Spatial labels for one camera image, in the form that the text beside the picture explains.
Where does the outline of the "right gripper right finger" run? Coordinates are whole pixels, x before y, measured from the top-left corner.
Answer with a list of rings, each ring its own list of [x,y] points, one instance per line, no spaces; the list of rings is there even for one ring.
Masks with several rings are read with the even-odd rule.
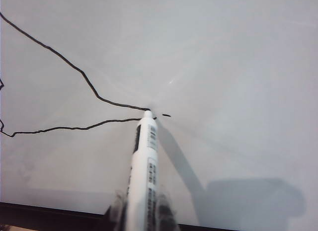
[[[157,196],[157,230],[178,230],[178,223],[175,219],[175,213],[171,209],[171,202],[169,198],[163,193]]]

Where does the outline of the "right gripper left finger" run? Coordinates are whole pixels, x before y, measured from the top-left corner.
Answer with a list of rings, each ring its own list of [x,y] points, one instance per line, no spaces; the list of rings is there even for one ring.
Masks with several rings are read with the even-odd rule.
[[[117,190],[115,199],[110,206],[109,220],[113,224],[113,231],[123,231],[127,208],[127,194]]]

